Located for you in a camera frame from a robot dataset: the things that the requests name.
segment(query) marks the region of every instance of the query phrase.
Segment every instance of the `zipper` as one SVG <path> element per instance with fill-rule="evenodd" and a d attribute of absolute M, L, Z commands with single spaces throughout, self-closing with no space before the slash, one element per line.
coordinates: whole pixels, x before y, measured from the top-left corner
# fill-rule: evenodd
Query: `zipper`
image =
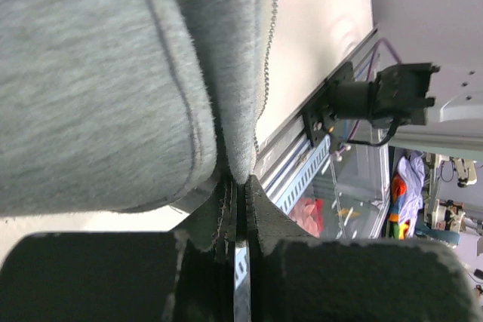
<path fill-rule="evenodd" d="M 266 49 L 265 49 L 265 57 L 263 60 L 263 100 L 262 106 L 260 111 L 258 112 L 257 121 L 255 122 L 255 130 L 254 130 L 254 147 L 256 153 L 256 161 L 258 161 L 258 157 L 260 154 L 260 145 L 258 143 L 257 138 L 257 124 L 260 117 L 262 117 L 263 112 L 266 108 L 266 103 L 268 102 L 269 98 L 269 83 L 270 83 L 270 74 L 269 74 L 269 58 L 270 58 L 270 51 L 272 50 L 272 43 L 273 37 L 275 35 L 275 25 L 277 22 L 277 15 L 278 15 L 278 0 L 271 0 L 271 12 L 270 12 L 270 24 L 269 24 L 269 31 L 268 31 L 268 39 L 266 42 Z"/>

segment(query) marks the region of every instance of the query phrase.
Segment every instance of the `white machine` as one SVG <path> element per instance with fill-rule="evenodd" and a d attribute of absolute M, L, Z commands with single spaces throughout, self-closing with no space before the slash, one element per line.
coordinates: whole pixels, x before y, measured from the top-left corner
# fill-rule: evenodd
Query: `white machine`
<path fill-rule="evenodd" d="M 454 169 L 458 175 L 458 186 L 466 188 L 476 184 L 476 168 L 473 160 L 463 158 L 451 158 Z"/>
<path fill-rule="evenodd" d="M 431 224 L 431 229 L 449 230 L 459 233 L 465 212 L 463 205 L 452 200 L 440 201 L 424 205 L 425 222 Z"/>

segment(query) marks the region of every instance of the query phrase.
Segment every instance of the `white ceiling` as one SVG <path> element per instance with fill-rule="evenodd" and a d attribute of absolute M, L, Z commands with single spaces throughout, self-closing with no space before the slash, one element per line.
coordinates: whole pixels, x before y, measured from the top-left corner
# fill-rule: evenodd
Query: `white ceiling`
<path fill-rule="evenodd" d="M 437 99 L 430 124 L 403 132 L 483 136 L 483 0 L 372 2 L 374 22 L 405 63 L 441 66 L 430 88 Z M 455 121 L 454 115 L 465 120 Z"/>

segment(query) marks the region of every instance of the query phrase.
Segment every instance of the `purple cloth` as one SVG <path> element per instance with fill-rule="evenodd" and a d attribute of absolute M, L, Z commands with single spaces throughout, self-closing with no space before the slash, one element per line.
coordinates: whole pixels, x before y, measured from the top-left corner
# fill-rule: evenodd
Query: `purple cloth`
<path fill-rule="evenodd" d="M 409 159 L 402 157 L 398 162 L 398 174 L 406 184 L 406 195 L 401 211 L 399 212 L 399 225 L 410 221 L 407 236 L 414 235 L 414 227 L 417 221 L 417 212 L 424 207 L 421 190 L 424 185 L 424 163 L 421 158 L 423 153 L 412 151 Z"/>

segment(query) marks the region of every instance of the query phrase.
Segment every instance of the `red object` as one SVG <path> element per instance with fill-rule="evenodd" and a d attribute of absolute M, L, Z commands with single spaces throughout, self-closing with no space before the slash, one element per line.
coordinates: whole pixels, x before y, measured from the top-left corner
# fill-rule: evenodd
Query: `red object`
<path fill-rule="evenodd" d="M 322 199 L 300 198 L 289 217 L 306 232 L 318 238 L 324 230 L 323 206 Z"/>

